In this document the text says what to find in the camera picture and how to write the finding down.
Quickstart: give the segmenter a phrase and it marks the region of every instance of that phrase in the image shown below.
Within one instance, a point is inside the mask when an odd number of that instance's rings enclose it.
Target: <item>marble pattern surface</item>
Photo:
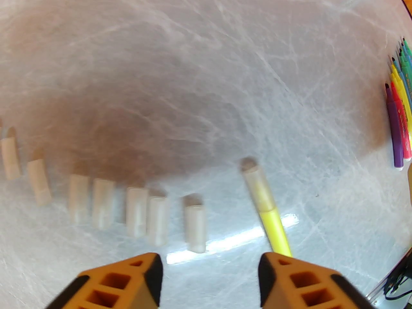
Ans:
[[[80,271],[147,251],[163,308],[258,308],[270,250],[239,172],[264,166],[297,258],[363,293],[411,244],[382,84],[412,23],[401,0],[0,0],[0,116],[24,176],[0,169],[0,304],[43,308]],[[37,207],[43,150],[54,196]],[[116,223],[74,227],[68,175],[116,182]],[[126,236],[125,188],[171,200],[169,242]],[[185,251],[181,197],[208,211],[208,253]]]

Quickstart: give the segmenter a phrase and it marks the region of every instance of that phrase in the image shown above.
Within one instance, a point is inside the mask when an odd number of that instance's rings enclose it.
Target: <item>white cylinder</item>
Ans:
[[[187,249],[195,253],[206,252],[206,210],[203,205],[184,208]]]
[[[167,243],[169,205],[166,197],[150,197],[147,215],[147,238],[151,245]]]
[[[126,192],[126,226],[130,237],[146,234],[146,205],[148,190],[130,187]]]

